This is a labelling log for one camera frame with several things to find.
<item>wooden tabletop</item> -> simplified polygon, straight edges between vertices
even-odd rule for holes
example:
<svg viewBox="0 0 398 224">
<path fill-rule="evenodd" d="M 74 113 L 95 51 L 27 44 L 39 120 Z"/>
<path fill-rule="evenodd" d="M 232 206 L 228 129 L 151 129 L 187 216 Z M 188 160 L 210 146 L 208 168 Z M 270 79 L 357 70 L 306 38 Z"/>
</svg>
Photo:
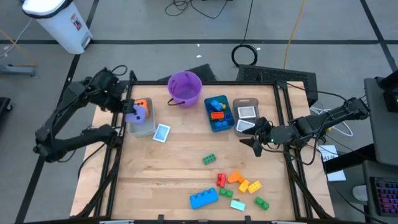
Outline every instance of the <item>wooden tabletop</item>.
<svg viewBox="0 0 398 224">
<path fill-rule="evenodd" d="M 303 87 L 301 82 L 292 82 Z M 230 106 L 236 98 L 257 98 L 260 116 L 278 125 L 278 116 L 272 86 L 203 86 L 197 104 L 191 108 L 167 106 L 170 95 L 165 85 L 136 85 L 134 99 L 149 97 L 155 110 L 156 124 L 171 126 L 166 143 L 152 140 L 153 136 L 136 138 L 126 131 L 122 158 L 116 187 L 113 219 L 155 220 L 164 214 L 167 220 L 243 220 L 250 215 L 252 220 L 294 220 L 290 187 L 283 155 L 263 152 L 255 157 L 252 149 L 238 140 L 232 129 L 212 133 L 203 100 L 208 97 L 226 95 Z M 305 92 L 290 87 L 289 95 L 294 117 L 310 114 Z M 280 91 L 284 120 L 287 113 Z M 111 113 L 96 109 L 93 126 L 110 124 Z M 86 148 L 85 157 L 101 143 Z M 82 169 L 71 215 L 76 215 L 87 204 L 98 188 L 104 161 L 101 150 Z M 302 150 L 302 159 L 310 161 L 313 149 Z M 217 160 L 204 165 L 202 159 L 215 154 Z M 189 196 L 216 186 L 217 173 L 230 175 L 238 170 L 250 183 L 259 180 L 262 188 L 253 194 L 241 193 L 239 184 L 226 184 L 234 192 L 233 198 L 246 204 L 244 212 L 230 208 L 231 199 L 220 196 L 212 204 L 191 209 Z M 320 154 L 315 162 L 305 166 L 309 191 L 327 213 L 334 216 L 330 195 L 323 172 Z M 302 193 L 297 188 L 301 216 L 305 217 Z M 108 192 L 104 195 L 101 214 L 105 214 Z M 270 205 L 267 211 L 254 204 L 259 196 Z"/>
</svg>

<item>white card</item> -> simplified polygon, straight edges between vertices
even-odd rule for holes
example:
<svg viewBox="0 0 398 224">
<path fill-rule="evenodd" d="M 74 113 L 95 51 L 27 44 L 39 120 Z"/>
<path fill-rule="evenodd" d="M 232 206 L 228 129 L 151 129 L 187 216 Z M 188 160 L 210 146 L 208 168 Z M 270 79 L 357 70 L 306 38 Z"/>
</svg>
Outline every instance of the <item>white card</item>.
<svg viewBox="0 0 398 224">
<path fill-rule="evenodd" d="M 253 124 L 252 122 L 244 121 L 244 120 L 239 119 L 238 123 L 236 124 L 236 130 L 239 131 L 239 132 L 242 132 L 242 131 L 244 131 L 246 129 L 254 127 L 254 125 L 255 124 Z"/>
<path fill-rule="evenodd" d="M 238 108 L 239 118 L 255 118 L 256 117 L 256 110 L 254 110 L 253 106 L 244 106 Z"/>
<path fill-rule="evenodd" d="M 171 128 L 170 126 L 159 124 L 157 126 L 153 140 L 165 143 L 167 136 L 169 135 L 170 128 Z"/>
<path fill-rule="evenodd" d="M 319 149 L 319 151 L 321 151 L 322 160 L 324 162 L 328 161 L 329 159 L 338 157 L 338 155 L 336 155 L 337 150 L 334 145 L 318 146 L 318 149 Z M 332 172 L 331 174 L 328 174 L 328 180 L 329 181 L 344 181 L 344 180 L 346 180 L 346 176 L 344 175 L 344 171 L 341 170 L 341 171 Z"/>
</svg>

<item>blue container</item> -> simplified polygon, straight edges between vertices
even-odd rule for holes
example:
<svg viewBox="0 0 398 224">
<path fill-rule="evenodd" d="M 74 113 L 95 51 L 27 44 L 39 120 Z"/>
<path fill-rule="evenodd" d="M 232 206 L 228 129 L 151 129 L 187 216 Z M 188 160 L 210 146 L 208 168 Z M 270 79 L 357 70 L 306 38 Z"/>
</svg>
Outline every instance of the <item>blue container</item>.
<svg viewBox="0 0 398 224">
<path fill-rule="evenodd" d="M 224 119 L 222 120 L 211 119 L 211 112 L 219 112 L 217 110 L 218 108 L 216 109 L 214 107 L 215 103 L 214 100 L 217 101 L 218 103 L 226 105 L 225 110 L 221 110 L 222 112 L 224 112 Z M 226 96 L 221 95 L 205 99 L 205 108 L 207 115 L 209 117 L 210 127 L 213 132 L 228 130 L 235 125 L 235 121 L 232 116 L 232 111 L 231 108 L 229 107 L 228 99 Z"/>
</svg>

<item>white paper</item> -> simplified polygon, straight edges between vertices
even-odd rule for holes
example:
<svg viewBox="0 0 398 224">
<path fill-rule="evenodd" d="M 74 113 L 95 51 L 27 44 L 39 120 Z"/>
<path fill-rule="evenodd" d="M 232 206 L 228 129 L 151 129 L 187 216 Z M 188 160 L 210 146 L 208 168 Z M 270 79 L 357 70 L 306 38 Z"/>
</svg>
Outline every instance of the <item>white paper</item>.
<svg viewBox="0 0 398 224">
<path fill-rule="evenodd" d="M 336 147 L 334 145 L 324 145 L 324 146 L 318 146 L 319 151 L 321 151 L 322 154 L 322 160 L 328 161 L 329 159 L 333 159 L 335 157 L 338 157 L 337 155 L 337 150 Z M 332 181 L 344 181 L 346 180 L 346 176 L 344 175 L 344 171 L 337 171 L 337 172 L 333 172 L 331 174 L 328 174 L 328 179 L 330 182 Z"/>
</svg>

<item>concrete floor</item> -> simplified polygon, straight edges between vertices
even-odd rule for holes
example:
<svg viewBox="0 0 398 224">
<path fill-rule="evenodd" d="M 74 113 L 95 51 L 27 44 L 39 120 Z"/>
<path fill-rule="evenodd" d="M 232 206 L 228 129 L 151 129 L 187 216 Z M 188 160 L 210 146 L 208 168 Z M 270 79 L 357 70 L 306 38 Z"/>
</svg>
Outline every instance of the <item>concrete floor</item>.
<svg viewBox="0 0 398 224">
<path fill-rule="evenodd" d="M 97 0 L 76 0 L 81 15 L 87 19 Z M 157 80 L 179 70 L 209 63 L 220 80 L 235 80 L 238 69 L 230 53 L 236 44 L 230 40 L 243 38 L 250 3 L 234 0 L 227 3 L 219 18 L 212 20 L 192 8 L 182 15 L 170 17 L 164 13 L 170 1 L 99 0 L 90 30 L 95 40 L 162 40 L 160 42 L 107 42 L 92 44 L 81 55 L 74 80 L 92 76 L 99 69 L 125 64 L 139 80 Z M 366 1 L 385 40 L 398 40 L 398 20 L 395 0 Z M 200 10 L 215 15 L 222 0 L 195 1 Z M 300 1 L 254 0 L 247 39 L 287 40 L 300 9 Z M 0 1 L 0 29 L 16 38 L 29 18 L 21 12 L 18 1 Z M 23 46 L 37 60 L 35 77 L 0 76 L 0 96 L 10 97 L 14 110 L 8 114 L 0 132 L 0 223 L 13 223 L 32 175 L 37 155 L 32 152 L 34 131 L 49 117 L 57 104 L 74 55 L 61 46 L 46 42 L 53 38 L 33 21 L 21 38 Z M 195 39 L 190 44 L 181 40 Z M 203 40 L 215 39 L 213 44 Z M 297 40 L 377 40 L 360 0 L 307 0 L 302 20 L 295 35 Z M 0 53 L 6 46 L 0 36 Z M 282 68 L 285 44 L 253 44 L 259 50 L 257 65 Z M 398 57 L 398 45 L 388 45 L 393 57 Z M 238 50 L 237 60 L 250 63 L 250 52 Z M 0 59 L 8 63 L 28 63 L 17 50 Z M 392 72 L 381 44 L 342 42 L 332 44 L 293 44 L 287 69 L 315 72 L 318 89 L 345 97 L 362 96 L 363 79 L 386 76 Z M 341 104 L 332 96 L 320 95 L 326 108 Z M 75 136 L 93 119 L 94 106 L 78 111 L 59 137 Z M 372 142 L 368 120 L 348 122 L 352 138 L 332 132 L 339 142 L 356 149 Z M 347 149 L 336 145 L 341 152 Z M 70 162 L 45 164 L 26 222 L 67 218 L 75 193 L 77 169 L 84 150 L 77 151 Z M 347 182 L 335 186 L 347 197 L 352 185 L 360 184 L 361 169 L 346 170 Z M 363 215 L 349 207 L 331 190 L 336 216 L 342 220 L 363 221 Z"/>
</svg>

